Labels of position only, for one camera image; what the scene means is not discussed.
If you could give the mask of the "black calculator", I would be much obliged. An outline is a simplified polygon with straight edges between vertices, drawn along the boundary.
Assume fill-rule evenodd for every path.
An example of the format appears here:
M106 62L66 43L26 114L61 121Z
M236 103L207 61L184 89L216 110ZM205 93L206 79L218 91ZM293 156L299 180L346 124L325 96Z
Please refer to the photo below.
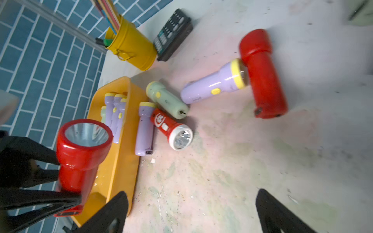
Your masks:
M153 41L157 61L168 61L192 30L191 18L176 9Z

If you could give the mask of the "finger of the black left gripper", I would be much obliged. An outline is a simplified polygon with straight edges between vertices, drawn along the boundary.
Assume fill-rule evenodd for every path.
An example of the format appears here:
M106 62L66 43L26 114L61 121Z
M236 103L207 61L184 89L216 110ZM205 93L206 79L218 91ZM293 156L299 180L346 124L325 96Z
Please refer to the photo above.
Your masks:
M59 170L42 169L37 161L59 166L56 152L27 138L1 138L1 186L36 186L58 180Z
M35 223L81 204L80 194L1 188L1 232L18 233Z

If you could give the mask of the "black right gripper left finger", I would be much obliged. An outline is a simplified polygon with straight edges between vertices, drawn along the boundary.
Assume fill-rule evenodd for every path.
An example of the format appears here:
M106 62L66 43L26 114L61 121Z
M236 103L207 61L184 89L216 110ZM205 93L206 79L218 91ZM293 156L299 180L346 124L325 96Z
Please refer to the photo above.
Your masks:
M128 212L128 197L119 192L101 208L92 218L70 233L122 233Z

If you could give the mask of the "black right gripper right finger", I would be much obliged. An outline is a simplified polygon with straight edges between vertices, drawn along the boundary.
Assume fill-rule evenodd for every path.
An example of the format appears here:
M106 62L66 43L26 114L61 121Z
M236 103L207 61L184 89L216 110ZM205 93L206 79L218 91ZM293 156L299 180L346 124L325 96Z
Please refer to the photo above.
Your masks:
M265 189L259 189L255 205L264 233L316 233Z

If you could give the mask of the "coloured pencils bunch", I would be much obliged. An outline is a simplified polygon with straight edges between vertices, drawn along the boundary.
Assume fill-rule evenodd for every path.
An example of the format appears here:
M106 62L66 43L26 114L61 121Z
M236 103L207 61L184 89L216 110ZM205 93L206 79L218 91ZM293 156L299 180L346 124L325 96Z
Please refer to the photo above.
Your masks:
M100 12L110 25L110 28L116 34L120 29L122 16L119 14L114 4L110 0L91 0L93 6Z

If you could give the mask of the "yellow plastic tray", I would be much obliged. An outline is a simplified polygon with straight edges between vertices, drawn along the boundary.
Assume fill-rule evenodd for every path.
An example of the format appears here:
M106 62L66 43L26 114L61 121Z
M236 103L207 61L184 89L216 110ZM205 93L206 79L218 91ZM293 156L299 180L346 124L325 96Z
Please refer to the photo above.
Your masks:
M91 102L88 118L101 119L105 94L115 92L127 96L124 123L118 144L113 143L108 156L99 165L94 186L80 215L72 216L78 227L84 225L115 195L124 191L132 205L140 157L135 154L139 125L139 104L147 100L145 91L123 76L99 88Z

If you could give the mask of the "plain red flashlight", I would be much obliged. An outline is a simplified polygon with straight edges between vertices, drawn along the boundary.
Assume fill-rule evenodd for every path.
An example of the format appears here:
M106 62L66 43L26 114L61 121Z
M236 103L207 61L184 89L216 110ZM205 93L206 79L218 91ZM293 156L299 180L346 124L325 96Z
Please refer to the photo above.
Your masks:
M61 191L77 193L81 203L55 217L82 213L94 185L98 167L106 159L113 142L113 133L104 123L77 119L64 124L57 135L56 157Z
M239 44L241 60L248 69L256 104L256 118L270 119L288 112L286 97L273 64L272 44L264 29L249 32Z

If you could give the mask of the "metal corner frame post left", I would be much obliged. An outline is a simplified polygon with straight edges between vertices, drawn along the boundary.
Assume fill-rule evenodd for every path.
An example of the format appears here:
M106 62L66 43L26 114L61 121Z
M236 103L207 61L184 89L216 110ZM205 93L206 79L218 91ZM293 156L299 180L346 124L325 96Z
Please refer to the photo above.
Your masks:
M87 43L89 46L98 50L99 52L106 53L106 49L103 46L96 44L93 37L89 36L86 32L82 32L67 20L60 17L57 13L44 6L42 3L27 0L15 0L15 2L25 6L34 13L39 14L47 21L55 24L72 36L77 37L79 40Z

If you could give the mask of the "yellow pencil cup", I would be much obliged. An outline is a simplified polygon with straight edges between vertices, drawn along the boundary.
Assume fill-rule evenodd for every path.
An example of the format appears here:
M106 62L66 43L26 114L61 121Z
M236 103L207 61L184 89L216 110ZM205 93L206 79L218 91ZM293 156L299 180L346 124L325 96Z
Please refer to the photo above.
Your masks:
M124 17L120 18L117 33L108 28L105 39L112 40L107 49L119 60L129 62L141 71L148 70L157 57L153 43Z

